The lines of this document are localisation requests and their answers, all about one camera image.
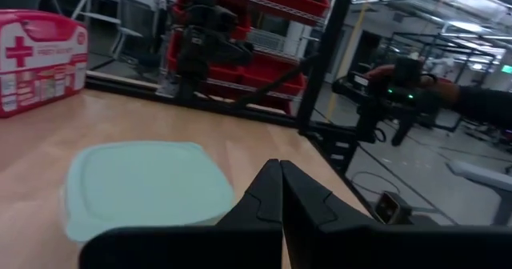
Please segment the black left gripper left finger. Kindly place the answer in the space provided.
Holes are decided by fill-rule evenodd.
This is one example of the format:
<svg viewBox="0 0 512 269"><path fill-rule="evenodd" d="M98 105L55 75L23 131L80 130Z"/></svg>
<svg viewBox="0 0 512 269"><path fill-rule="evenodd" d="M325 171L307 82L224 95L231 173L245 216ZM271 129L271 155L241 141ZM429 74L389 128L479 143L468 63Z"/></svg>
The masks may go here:
<svg viewBox="0 0 512 269"><path fill-rule="evenodd" d="M238 203L218 227L271 227L282 225L282 167L269 159L256 174Z"/></svg>

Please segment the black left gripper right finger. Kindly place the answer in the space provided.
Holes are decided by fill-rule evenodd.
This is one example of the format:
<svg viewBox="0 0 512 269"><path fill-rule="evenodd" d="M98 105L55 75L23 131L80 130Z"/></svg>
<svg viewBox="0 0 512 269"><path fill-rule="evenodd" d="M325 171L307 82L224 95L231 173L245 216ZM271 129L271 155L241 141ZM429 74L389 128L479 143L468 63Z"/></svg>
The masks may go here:
<svg viewBox="0 0 512 269"><path fill-rule="evenodd" d="M342 201L291 161L281 161L288 215L314 227L359 227L376 221Z"/></svg>

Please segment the clear plastic container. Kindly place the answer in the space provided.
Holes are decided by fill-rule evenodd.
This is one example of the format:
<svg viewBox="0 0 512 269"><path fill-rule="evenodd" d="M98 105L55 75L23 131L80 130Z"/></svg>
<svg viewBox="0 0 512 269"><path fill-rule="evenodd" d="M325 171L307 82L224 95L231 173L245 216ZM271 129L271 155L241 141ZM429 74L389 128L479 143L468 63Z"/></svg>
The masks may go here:
<svg viewBox="0 0 512 269"><path fill-rule="evenodd" d="M62 225L67 238L84 244L120 227L214 225L235 201L233 188L203 185L86 185L61 190Z"/></svg>

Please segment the black floor box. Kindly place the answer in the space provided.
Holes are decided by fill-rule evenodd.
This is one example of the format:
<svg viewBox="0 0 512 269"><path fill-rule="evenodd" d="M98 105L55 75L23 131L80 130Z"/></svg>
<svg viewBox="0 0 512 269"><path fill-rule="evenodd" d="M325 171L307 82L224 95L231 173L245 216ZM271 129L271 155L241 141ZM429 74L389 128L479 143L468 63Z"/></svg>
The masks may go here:
<svg viewBox="0 0 512 269"><path fill-rule="evenodd" d="M385 224L411 224L412 206L395 192L383 191L374 212Z"/></svg>

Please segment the yellow pole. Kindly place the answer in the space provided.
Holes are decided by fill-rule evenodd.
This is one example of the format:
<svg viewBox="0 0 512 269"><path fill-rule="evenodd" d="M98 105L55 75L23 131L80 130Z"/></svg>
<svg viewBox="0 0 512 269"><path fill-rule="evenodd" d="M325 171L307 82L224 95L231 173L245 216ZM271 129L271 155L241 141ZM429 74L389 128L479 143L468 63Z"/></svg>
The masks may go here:
<svg viewBox="0 0 512 269"><path fill-rule="evenodd" d="M350 39L347 43L346 49L342 56L342 61L341 61L340 67L338 68L338 73L336 74L336 78L334 79L334 82L338 81L350 69L350 64L354 57L354 53L357 50L358 40L360 39L360 36L362 34L361 26L363 24L364 17L365 17L368 7L369 7L368 4L362 5L361 12L358 16L357 22L355 23L355 25L352 29ZM327 109L326 117L325 117L325 120L327 122L330 122L330 120L331 120L333 110L334 110L335 104L336 104L336 99L337 99L336 94L334 92L332 92L330 95L330 101L329 101L329 105L328 105L328 109Z"/></svg>

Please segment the gray chair leg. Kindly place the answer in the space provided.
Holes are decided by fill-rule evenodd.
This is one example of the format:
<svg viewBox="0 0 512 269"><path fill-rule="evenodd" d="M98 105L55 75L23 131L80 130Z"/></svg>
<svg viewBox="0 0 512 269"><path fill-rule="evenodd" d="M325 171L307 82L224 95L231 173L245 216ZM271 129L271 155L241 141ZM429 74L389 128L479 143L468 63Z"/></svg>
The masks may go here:
<svg viewBox="0 0 512 269"><path fill-rule="evenodd" d="M498 204L492 224L497 226L509 225L512 220L512 175L457 160L447 162L446 166L454 175L488 187L497 193L501 201Z"/></svg>

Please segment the red first aid kit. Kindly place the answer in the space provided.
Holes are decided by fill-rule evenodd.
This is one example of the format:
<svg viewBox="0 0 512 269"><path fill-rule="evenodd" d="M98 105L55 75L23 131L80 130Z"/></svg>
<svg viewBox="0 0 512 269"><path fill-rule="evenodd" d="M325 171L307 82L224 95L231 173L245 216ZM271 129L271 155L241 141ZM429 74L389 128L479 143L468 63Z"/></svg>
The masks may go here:
<svg viewBox="0 0 512 269"><path fill-rule="evenodd" d="M85 86L88 31L39 10L0 10L0 118L79 93Z"/></svg>

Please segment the black background rig frame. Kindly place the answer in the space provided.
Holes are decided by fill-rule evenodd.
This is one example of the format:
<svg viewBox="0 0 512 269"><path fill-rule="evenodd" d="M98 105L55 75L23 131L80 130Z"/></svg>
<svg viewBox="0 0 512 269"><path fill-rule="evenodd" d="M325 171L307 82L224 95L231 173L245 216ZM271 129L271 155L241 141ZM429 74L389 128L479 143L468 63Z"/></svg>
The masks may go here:
<svg viewBox="0 0 512 269"><path fill-rule="evenodd" d="M379 47L377 63L418 54L423 70L463 86L481 86L502 61L506 48L471 34L395 32Z"/></svg>

